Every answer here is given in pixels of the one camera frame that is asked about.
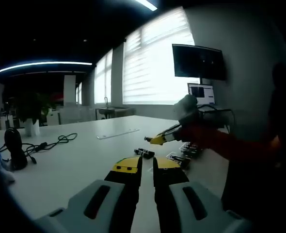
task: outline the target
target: potted plant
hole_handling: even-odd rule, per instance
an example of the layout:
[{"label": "potted plant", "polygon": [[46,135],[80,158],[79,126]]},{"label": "potted plant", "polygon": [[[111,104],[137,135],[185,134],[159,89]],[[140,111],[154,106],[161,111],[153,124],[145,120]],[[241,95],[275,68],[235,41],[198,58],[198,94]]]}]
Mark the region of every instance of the potted plant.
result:
[{"label": "potted plant", "polygon": [[39,120],[46,117],[52,103],[47,95],[25,92],[15,98],[16,115],[24,123],[27,136],[40,134]]}]

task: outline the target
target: person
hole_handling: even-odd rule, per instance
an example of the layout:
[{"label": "person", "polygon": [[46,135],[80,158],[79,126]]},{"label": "person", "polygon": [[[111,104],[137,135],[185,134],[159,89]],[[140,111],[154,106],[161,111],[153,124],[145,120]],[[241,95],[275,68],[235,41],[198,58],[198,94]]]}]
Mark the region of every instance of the person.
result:
[{"label": "person", "polygon": [[286,220],[286,66],[274,67],[273,80],[270,141],[243,141],[196,124],[181,131],[183,141],[212,149],[229,160],[223,208],[265,229]]}]

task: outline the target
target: table surface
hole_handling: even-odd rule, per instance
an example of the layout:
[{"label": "table surface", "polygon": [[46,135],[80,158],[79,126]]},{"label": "table surface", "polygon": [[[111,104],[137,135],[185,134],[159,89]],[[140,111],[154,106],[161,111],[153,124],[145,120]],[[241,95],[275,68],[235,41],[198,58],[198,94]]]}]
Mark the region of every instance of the table surface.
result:
[{"label": "table surface", "polygon": [[[107,120],[89,121],[67,125],[41,127],[41,135],[26,137],[19,130],[24,143],[40,144],[56,142],[59,135],[78,133],[74,141],[57,145],[53,149],[33,154],[37,160],[21,171],[15,171],[16,182],[9,190],[31,219],[66,208],[69,199],[95,180],[103,180],[113,165],[122,158],[134,155],[133,150],[144,148],[165,157],[170,152],[180,155],[182,142],[169,142],[163,146],[150,145],[145,136],[155,136],[175,125],[177,121],[144,116],[126,116]],[[96,136],[133,133],[99,140]],[[4,143],[4,131],[0,131],[0,147]],[[10,157],[8,151],[3,158]],[[228,161],[211,150],[192,160],[187,175],[190,181],[198,181],[212,193],[221,197],[228,170]],[[133,219],[131,232],[158,233],[159,219],[154,202],[152,159],[143,160],[140,199]]]}]

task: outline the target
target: office room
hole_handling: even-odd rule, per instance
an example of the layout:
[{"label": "office room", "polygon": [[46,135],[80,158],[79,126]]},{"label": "office room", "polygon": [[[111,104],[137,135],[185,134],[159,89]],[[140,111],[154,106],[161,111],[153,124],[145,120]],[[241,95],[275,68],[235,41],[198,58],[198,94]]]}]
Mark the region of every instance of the office room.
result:
[{"label": "office room", "polygon": [[19,5],[0,12],[31,19],[0,24],[0,228],[283,226],[286,5]]}]

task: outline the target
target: ceiling light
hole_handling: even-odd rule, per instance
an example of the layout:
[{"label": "ceiling light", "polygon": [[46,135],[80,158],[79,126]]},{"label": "ceiling light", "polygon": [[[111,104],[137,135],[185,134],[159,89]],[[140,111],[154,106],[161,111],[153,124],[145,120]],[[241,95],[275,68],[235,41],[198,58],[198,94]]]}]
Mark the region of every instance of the ceiling light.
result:
[{"label": "ceiling light", "polygon": [[151,11],[157,10],[157,7],[155,7],[153,4],[148,2],[147,0],[136,0],[137,2],[141,3],[143,6],[146,6]]},{"label": "ceiling light", "polygon": [[35,62],[35,63],[28,63],[28,64],[21,64],[13,67],[7,67],[4,69],[0,69],[0,73],[9,69],[15,69],[19,67],[28,67],[28,66],[37,66],[37,65],[51,65],[51,64],[71,64],[71,65],[86,65],[91,66],[92,63],[87,62]]}]

